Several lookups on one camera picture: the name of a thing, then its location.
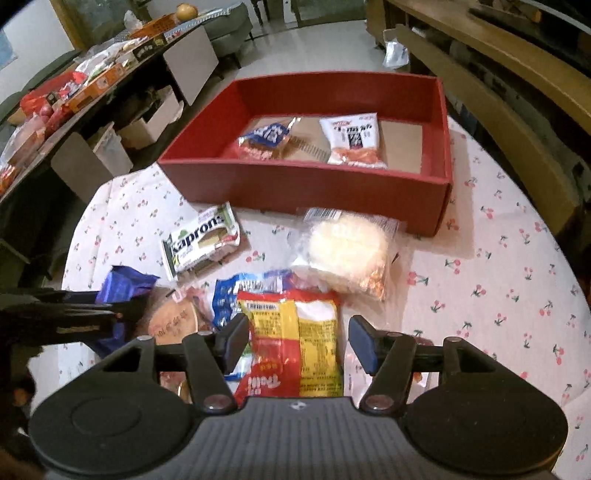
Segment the cherry print tablecloth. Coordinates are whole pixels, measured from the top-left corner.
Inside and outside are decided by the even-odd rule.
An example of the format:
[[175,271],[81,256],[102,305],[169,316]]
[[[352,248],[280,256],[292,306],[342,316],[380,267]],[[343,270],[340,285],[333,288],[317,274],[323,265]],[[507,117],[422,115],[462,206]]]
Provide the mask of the cherry print tablecloth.
[[[389,300],[345,302],[343,317],[363,313],[376,327],[440,343],[462,336],[558,402],[569,437],[555,472],[591,478],[591,315],[577,281],[525,195],[450,120],[455,187],[433,239],[403,235],[391,271]],[[188,204],[154,164],[103,185],[76,228],[63,288],[99,289],[111,265],[166,278],[159,240],[193,218]],[[288,265],[287,235],[296,219],[237,209],[241,249],[201,276],[217,278]],[[96,361],[84,345],[59,346],[60,382]]]

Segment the red packaging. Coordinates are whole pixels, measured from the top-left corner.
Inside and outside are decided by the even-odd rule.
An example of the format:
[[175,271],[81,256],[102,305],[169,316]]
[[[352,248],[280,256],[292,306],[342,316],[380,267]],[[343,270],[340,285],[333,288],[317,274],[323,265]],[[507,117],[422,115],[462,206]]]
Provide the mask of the red packaging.
[[337,365],[337,297],[334,292],[288,290],[238,293],[251,326],[252,367],[235,397],[342,395]]
[[68,82],[75,82],[78,84],[86,80],[86,75],[82,72],[66,72],[58,75],[43,83],[35,90],[30,91],[20,101],[21,109],[26,116],[34,113],[40,113],[44,105],[49,105],[47,101],[47,94],[51,92],[59,92]]

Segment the wooden shelf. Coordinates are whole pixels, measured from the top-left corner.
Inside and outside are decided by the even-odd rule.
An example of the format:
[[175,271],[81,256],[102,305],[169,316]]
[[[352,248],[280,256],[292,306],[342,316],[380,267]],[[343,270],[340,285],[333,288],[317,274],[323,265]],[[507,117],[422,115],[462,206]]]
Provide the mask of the wooden shelf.
[[580,201],[552,153],[509,105],[449,55],[404,25],[396,27],[396,35],[490,133],[550,231],[558,234]]
[[492,58],[536,87],[591,135],[591,79],[552,54],[447,0],[387,0]]

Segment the red box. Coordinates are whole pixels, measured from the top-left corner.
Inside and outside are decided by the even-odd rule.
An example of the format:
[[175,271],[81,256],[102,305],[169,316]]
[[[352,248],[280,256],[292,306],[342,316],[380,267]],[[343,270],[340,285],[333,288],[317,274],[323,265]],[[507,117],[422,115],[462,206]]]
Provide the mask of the red box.
[[[377,112],[383,121],[422,126],[420,171],[375,170],[310,161],[225,158],[259,117]],[[433,236],[452,189],[447,110],[441,82],[400,73],[319,72],[232,82],[159,159],[189,202],[295,213],[325,207],[376,213]]]

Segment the barcode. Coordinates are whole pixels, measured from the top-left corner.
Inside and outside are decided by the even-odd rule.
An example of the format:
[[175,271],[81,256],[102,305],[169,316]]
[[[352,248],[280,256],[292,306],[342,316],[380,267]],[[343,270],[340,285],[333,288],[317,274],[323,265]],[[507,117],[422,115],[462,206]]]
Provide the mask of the barcode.
[[338,220],[340,210],[329,208],[311,208],[306,212],[304,220]]
[[258,303],[258,302],[246,302],[246,309],[253,311],[257,310],[259,312],[276,312],[279,310],[279,305],[275,303]]

